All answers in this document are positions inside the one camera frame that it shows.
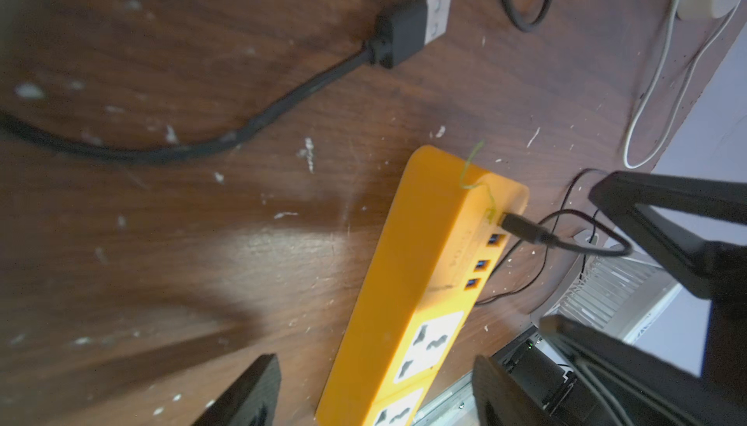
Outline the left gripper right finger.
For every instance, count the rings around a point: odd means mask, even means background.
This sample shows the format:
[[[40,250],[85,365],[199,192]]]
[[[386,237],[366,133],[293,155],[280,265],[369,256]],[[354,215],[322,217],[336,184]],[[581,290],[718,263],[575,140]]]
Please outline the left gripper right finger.
[[[507,365],[475,359],[472,388],[482,425],[556,425],[544,404],[560,389],[560,367],[543,354]]]

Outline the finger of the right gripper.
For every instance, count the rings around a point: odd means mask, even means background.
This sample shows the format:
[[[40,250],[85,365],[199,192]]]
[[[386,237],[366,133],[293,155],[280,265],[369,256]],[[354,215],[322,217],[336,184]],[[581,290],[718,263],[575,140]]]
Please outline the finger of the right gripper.
[[[695,297],[711,303],[704,376],[731,391],[746,388],[746,248],[707,240],[661,209],[746,223],[743,183],[617,171],[589,199]]]

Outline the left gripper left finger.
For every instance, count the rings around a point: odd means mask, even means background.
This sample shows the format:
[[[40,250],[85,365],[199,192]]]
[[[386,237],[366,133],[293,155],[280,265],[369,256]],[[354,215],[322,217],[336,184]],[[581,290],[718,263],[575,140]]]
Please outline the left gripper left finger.
[[[275,354],[260,356],[193,423],[194,426],[270,426],[274,422],[281,385]]]

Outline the orange power strip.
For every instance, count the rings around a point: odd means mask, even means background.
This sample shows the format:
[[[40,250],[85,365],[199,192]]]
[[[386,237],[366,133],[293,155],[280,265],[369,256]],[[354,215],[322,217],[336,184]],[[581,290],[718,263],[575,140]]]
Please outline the orange power strip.
[[[321,425],[408,425],[520,214],[527,186],[430,145],[410,157],[315,412]]]

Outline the black usb cable orange fan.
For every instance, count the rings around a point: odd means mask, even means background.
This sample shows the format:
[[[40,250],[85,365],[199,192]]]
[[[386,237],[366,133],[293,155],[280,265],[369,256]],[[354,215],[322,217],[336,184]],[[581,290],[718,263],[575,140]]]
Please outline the black usb cable orange fan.
[[[266,109],[252,116],[237,130],[230,130],[206,141],[168,145],[151,150],[104,147],[41,130],[5,111],[1,113],[1,130],[23,142],[56,153],[109,163],[164,165],[214,156],[250,140],[311,95],[315,95],[354,70],[365,65],[392,69],[419,53],[447,31],[451,1],[399,0],[382,9],[375,17],[372,36],[362,44],[357,53],[289,91]]]

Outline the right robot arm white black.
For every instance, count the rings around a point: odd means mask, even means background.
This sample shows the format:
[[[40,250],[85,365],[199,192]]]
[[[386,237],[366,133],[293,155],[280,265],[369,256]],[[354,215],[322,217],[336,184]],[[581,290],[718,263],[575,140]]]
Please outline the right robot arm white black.
[[[566,241],[521,215],[500,227],[548,248],[605,258],[641,248],[694,296],[709,301],[705,372],[694,377],[562,315],[545,317],[543,337],[619,425],[742,425],[746,421],[746,249],[708,240],[670,221],[667,211],[735,225],[746,222],[742,183],[616,171],[589,194],[606,217],[614,248]]]

